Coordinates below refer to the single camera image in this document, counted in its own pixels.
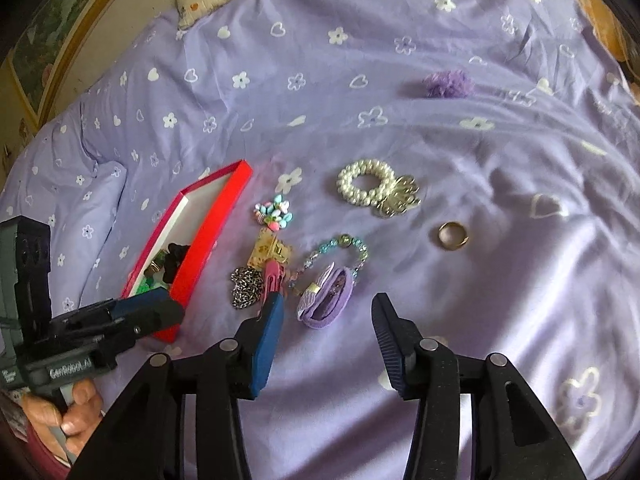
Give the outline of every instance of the purple bedsheet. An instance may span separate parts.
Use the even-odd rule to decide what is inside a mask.
[[[301,168],[280,234],[296,263],[342,232],[370,257],[330,327],[306,328],[289,302],[269,383],[241,404],[255,479],[401,478],[416,406],[383,372],[379,291],[459,354],[503,352],[588,478],[615,467],[640,429],[638,108],[575,1],[233,0],[184,35],[176,23],[154,20],[8,179],[2,218],[52,227],[54,314],[119,295],[175,193],[245,158],[255,176],[166,350],[233,334],[255,314],[230,306],[228,280],[254,204]],[[426,75],[460,69],[475,95],[423,97]],[[412,174],[422,205],[385,220],[343,202],[337,173],[363,157]],[[450,220],[470,234],[452,253],[433,239]],[[100,380],[107,404],[162,349],[121,356]],[[193,424],[190,411],[191,475]]]

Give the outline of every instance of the colorful beads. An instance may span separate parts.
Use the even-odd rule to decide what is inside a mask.
[[[266,225],[273,232],[286,228],[293,220],[293,214],[289,212],[289,201],[283,201],[282,195],[276,195],[273,202],[256,204],[254,216],[258,224]]]

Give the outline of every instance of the jewelry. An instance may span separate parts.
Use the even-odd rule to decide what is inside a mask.
[[[364,191],[353,185],[353,180],[361,175],[372,174],[380,179],[380,185]],[[420,205],[415,194],[420,189],[411,175],[396,178],[394,170],[386,162],[374,158],[363,158],[348,165],[338,174],[338,192],[350,204],[373,206],[383,218],[403,214]]]
[[[353,179],[371,174],[380,179],[380,185],[369,191],[361,190],[353,185]],[[338,192],[350,204],[368,207],[377,206],[382,202],[394,188],[396,175],[386,162],[373,158],[361,158],[348,165],[338,173]]]
[[[264,280],[260,270],[252,267],[238,267],[231,273],[234,282],[231,305],[241,309],[257,303],[264,288]]]
[[[320,254],[327,254],[336,247],[348,248],[353,246],[358,250],[358,263],[356,267],[335,267],[331,263],[323,272],[300,294],[296,289],[296,283],[300,275],[311,268]],[[355,280],[360,269],[369,257],[369,250],[365,243],[356,237],[343,234],[332,238],[318,246],[318,250],[312,251],[303,264],[303,268],[294,272],[289,281],[291,288],[300,297],[297,308],[297,316],[309,328],[324,328],[334,321],[338,314],[347,305]]]
[[[289,200],[282,201],[282,195],[276,195],[273,202],[256,204],[254,216],[258,224],[264,224],[276,232],[284,229],[293,220],[293,214],[289,212]]]
[[[438,229],[438,240],[447,251],[455,251],[469,241],[469,236],[460,222],[447,222]]]
[[[247,265],[257,270],[262,270],[267,260],[276,260],[279,264],[286,265],[292,254],[292,246],[283,244],[272,231],[263,227],[260,229]]]

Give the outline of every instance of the finger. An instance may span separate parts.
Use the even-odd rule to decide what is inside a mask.
[[[80,452],[84,449],[84,446],[86,445],[89,438],[92,436],[92,434],[94,434],[95,428],[98,427],[98,424],[100,424],[101,420],[102,420],[102,417],[96,420],[93,424],[91,424],[81,433],[75,436],[69,437],[66,440],[66,448],[74,455],[79,455]]]
[[[62,431],[67,435],[76,435],[95,424],[100,419],[102,397],[95,394],[85,404],[73,404],[62,417]]]
[[[74,384],[71,395],[76,404],[85,404],[98,391],[95,389],[95,383],[91,379],[82,379]]]
[[[22,409],[32,424],[59,426],[62,423],[62,415],[53,404],[32,394],[22,397]]]

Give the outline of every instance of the pearl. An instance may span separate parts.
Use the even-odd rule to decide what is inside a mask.
[[[363,174],[372,174],[380,179],[380,185],[374,189],[362,190],[355,187],[354,178]],[[376,206],[392,192],[396,179],[391,167],[375,158],[361,158],[338,173],[336,186],[340,195],[349,203],[357,206]]]

